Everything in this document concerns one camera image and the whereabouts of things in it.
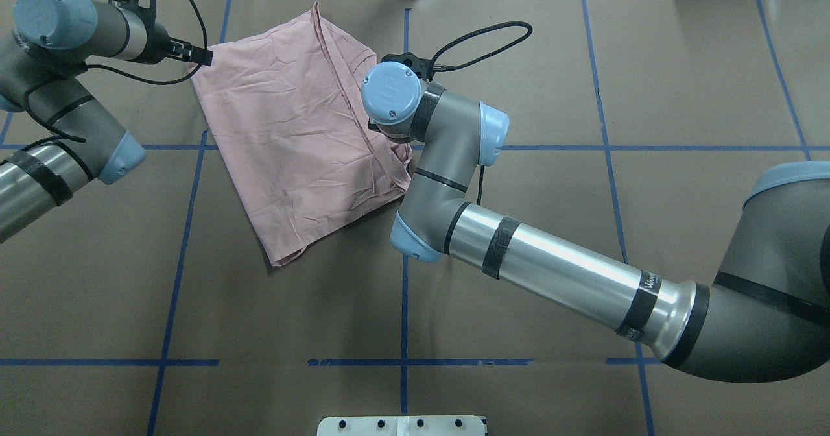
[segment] pink fabric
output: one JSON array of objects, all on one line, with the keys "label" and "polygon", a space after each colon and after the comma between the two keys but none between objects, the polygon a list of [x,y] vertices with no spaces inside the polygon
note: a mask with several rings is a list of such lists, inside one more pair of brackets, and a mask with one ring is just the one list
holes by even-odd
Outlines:
[{"label": "pink fabric", "polygon": [[193,84],[273,265],[406,192],[411,147],[366,129],[359,86],[375,52],[320,17],[317,3],[211,49],[213,66]]}]

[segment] wrinkled towel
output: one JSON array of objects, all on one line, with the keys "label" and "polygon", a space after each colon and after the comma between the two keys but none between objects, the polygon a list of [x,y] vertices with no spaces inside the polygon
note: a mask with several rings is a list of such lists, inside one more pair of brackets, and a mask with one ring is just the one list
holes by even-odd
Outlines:
[{"label": "wrinkled towel", "polygon": [[411,147],[366,129],[359,86],[376,54],[317,3],[211,49],[196,95],[272,265],[406,193]]}]

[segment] robotic arm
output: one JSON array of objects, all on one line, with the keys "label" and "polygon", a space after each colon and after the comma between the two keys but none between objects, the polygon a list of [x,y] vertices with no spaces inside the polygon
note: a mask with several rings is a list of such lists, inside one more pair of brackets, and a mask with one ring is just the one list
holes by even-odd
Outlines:
[{"label": "robotic arm", "polygon": [[199,49],[169,37],[155,14],[155,0],[17,1],[16,27],[0,40],[0,108],[26,111],[54,135],[0,165],[0,242],[87,182],[113,184],[145,159],[130,132],[75,79],[86,71],[87,57],[210,65],[207,45]]},{"label": "robotic arm", "polygon": [[425,144],[392,227],[404,254],[460,259],[710,380],[786,380],[830,359],[830,163],[765,173],[714,285],[677,284],[466,202],[475,167],[501,150],[506,114],[396,62],[368,73],[362,98],[374,128]]}]

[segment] white bracket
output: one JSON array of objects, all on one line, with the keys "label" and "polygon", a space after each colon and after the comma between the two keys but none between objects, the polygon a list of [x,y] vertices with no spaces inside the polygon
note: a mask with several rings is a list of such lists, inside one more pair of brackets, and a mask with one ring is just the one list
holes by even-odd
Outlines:
[{"label": "white bracket", "polygon": [[487,419],[474,415],[328,417],[317,436],[487,436]]}]

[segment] blue joint cap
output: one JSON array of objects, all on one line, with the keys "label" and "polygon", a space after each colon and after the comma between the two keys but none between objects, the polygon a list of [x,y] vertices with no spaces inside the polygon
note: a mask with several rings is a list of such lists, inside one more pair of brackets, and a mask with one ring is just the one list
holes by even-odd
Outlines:
[{"label": "blue joint cap", "polygon": [[478,164],[489,167],[495,164],[501,147],[507,138],[510,129],[510,117],[501,110],[496,110],[479,102],[481,109],[481,146],[478,154]]},{"label": "blue joint cap", "polygon": [[756,194],[779,187],[785,184],[796,184],[797,182],[806,182],[807,180],[825,180],[830,179],[830,162],[808,161],[808,162],[791,162],[784,163],[772,167],[758,178],[752,194],[747,197],[747,202]]},{"label": "blue joint cap", "polygon": [[139,164],[145,161],[146,157],[147,152],[136,141],[136,138],[133,138],[129,131],[125,132],[124,137],[121,138],[121,142],[116,146],[115,152],[110,156],[110,160],[107,161],[104,169],[101,170],[101,175],[98,176],[98,179],[105,184],[112,185],[133,168],[139,166]]},{"label": "blue joint cap", "polygon": [[395,223],[392,224],[392,235],[389,236],[389,241],[396,250],[410,258],[418,258],[424,262],[438,262],[441,259],[441,253],[433,250],[404,223],[400,211],[395,213]]},{"label": "blue joint cap", "polygon": [[384,61],[373,67],[361,87],[366,114],[378,125],[397,125],[421,103],[421,79],[406,64]]},{"label": "blue joint cap", "polygon": [[15,104],[12,104],[8,99],[3,97],[3,94],[0,93],[0,110],[6,110],[7,112],[22,112],[23,108],[18,107]]},{"label": "blue joint cap", "polygon": [[98,26],[98,11],[90,0],[18,0],[14,22],[39,46],[68,51],[91,39]]}]

